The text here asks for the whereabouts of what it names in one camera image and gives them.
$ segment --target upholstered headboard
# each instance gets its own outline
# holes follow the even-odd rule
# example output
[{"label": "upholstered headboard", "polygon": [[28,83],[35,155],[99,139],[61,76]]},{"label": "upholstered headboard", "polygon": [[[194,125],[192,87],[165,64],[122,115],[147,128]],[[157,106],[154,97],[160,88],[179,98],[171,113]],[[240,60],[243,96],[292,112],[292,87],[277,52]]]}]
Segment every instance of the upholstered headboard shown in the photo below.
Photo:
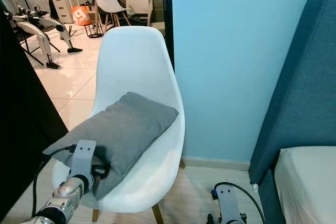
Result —
[{"label": "upholstered headboard", "polygon": [[259,184],[281,148],[336,145],[336,0],[308,0],[255,147]]}]

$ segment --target black cable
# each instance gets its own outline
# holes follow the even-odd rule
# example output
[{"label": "black cable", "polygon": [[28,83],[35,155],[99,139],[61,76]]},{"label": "black cable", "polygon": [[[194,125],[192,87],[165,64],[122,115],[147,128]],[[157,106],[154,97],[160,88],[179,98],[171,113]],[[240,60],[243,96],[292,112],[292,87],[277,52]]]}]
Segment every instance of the black cable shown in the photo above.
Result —
[{"label": "black cable", "polygon": [[240,186],[238,186],[238,185],[236,185],[236,184],[230,183],[230,182],[220,182],[220,183],[218,183],[218,184],[215,185],[215,188],[216,188],[217,186],[219,186],[219,185],[229,185],[229,186],[233,186],[233,187],[238,188],[238,189],[241,190],[242,192],[244,192],[244,193],[245,193],[245,194],[246,194],[246,195],[253,201],[254,205],[257,207],[258,212],[259,212],[259,214],[260,214],[260,217],[261,217],[261,220],[262,220],[263,224],[266,224],[264,215],[263,215],[263,213],[262,213],[262,211],[261,211],[261,209],[260,209],[258,203],[257,203],[256,200],[251,196],[251,194],[249,194],[245,189],[243,189],[242,187],[240,187]]},{"label": "black cable", "polygon": [[33,209],[32,209],[32,213],[31,216],[34,217],[36,215],[36,184],[37,184],[37,177],[38,174],[41,172],[41,170],[43,169],[43,167],[49,162],[49,160],[52,158],[53,155],[55,155],[56,153],[60,152],[60,151],[64,151],[64,150],[70,150],[70,152],[74,152],[76,148],[75,144],[60,148],[55,150],[54,152],[50,153],[49,155],[46,156],[46,158],[42,161],[42,163],[40,163],[40,165],[38,166],[37,172],[35,173],[34,176],[34,182],[33,182]]}]

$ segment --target wooden floor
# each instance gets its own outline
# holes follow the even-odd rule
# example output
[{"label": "wooden floor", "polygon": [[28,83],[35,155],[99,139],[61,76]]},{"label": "wooden floor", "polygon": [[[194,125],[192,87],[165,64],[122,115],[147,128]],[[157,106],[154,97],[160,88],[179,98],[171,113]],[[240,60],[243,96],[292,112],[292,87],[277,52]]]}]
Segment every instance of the wooden floor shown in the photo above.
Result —
[{"label": "wooden floor", "polygon": [[[43,169],[37,184],[37,209],[42,207],[53,192],[51,171],[55,160],[52,159]],[[206,224],[208,213],[212,213],[218,223],[218,201],[211,199],[210,190],[216,183],[232,182],[245,188],[260,204],[259,196],[249,184],[246,171],[220,168],[202,168],[186,166],[180,169],[176,181],[169,193],[159,202],[165,224]],[[32,185],[23,193],[18,202],[1,223],[19,224],[29,218],[32,203]],[[261,219],[250,199],[239,191],[235,191],[240,212],[247,214],[248,224],[259,224]],[[92,209],[80,206],[75,211],[70,223],[92,223]],[[97,223],[101,224],[156,224],[152,209],[137,214],[114,214],[103,212]]]}]

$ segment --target baseboard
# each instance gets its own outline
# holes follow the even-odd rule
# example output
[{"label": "baseboard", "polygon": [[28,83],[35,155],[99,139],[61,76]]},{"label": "baseboard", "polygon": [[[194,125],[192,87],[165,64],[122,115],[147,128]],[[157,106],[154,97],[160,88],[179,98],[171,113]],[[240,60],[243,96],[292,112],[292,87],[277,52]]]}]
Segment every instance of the baseboard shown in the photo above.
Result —
[{"label": "baseboard", "polygon": [[248,170],[250,167],[249,162],[237,162],[224,159],[182,157],[182,160],[186,166],[223,168],[232,170]]}]

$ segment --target gray pillow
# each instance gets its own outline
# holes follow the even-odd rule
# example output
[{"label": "gray pillow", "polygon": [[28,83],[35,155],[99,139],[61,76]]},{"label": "gray pillow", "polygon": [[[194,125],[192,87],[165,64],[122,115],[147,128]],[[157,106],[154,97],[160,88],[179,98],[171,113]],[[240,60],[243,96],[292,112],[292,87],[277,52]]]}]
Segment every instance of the gray pillow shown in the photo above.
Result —
[{"label": "gray pillow", "polygon": [[[80,139],[96,141],[95,154],[111,165],[109,175],[94,191],[99,200],[125,178],[142,153],[174,122],[177,115],[177,110],[172,107],[128,92],[105,111],[79,124],[43,153],[48,155],[69,144],[76,144]],[[68,151],[54,156],[69,167],[71,157]]]}]

